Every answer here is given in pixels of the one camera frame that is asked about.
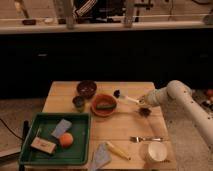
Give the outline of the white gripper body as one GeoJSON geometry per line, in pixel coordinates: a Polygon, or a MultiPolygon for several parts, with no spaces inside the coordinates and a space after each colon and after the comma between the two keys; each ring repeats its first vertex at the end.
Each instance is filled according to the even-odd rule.
{"type": "Polygon", "coordinates": [[[157,107],[168,100],[167,89],[154,89],[139,98],[139,106],[142,108],[157,107]]]}

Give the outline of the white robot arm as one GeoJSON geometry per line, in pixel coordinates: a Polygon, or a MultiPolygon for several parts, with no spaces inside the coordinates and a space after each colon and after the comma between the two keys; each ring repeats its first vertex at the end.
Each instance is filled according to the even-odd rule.
{"type": "Polygon", "coordinates": [[[192,98],[191,89],[178,80],[170,81],[166,87],[154,89],[139,99],[142,108],[157,107],[175,101],[192,119],[201,137],[213,153],[213,118],[192,98]]]}

